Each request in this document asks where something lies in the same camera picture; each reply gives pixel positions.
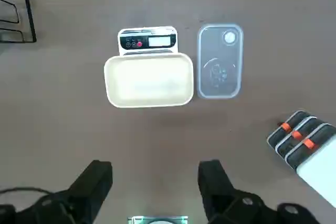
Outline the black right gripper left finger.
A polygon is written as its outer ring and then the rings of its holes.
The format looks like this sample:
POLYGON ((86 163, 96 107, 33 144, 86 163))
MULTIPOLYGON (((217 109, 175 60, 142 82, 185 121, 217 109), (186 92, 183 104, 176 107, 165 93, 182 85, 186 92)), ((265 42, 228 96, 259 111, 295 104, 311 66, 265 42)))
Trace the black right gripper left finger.
POLYGON ((42 193, 35 203, 17 211, 1 204, 1 223, 93 223, 113 184, 111 162, 92 161, 66 190, 51 192, 37 187, 13 187, 1 194, 42 193))

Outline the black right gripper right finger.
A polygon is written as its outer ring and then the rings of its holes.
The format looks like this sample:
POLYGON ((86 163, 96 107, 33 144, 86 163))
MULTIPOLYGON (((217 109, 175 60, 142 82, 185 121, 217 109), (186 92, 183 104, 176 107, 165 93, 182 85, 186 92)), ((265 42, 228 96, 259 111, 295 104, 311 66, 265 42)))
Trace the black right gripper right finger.
POLYGON ((234 188, 216 159, 199 163, 197 181, 208 223, 318 223, 299 204, 282 203, 274 210, 258 195, 234 188))

